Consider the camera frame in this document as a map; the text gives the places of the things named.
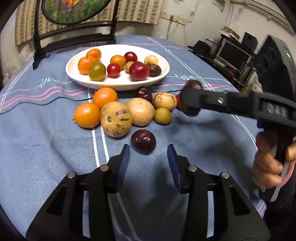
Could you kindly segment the right hand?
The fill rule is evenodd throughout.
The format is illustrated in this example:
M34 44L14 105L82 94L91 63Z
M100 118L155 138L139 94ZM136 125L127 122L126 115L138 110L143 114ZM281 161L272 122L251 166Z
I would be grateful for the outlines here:
M260 132L256 136L257 153L253 164L253 181L261 189L270 189L285 185L291 178L295 169L295 144L290 145L286 150L286 159L289 162L285 177L281 177L283 164L275 159L272 154L271 140L269 133Z

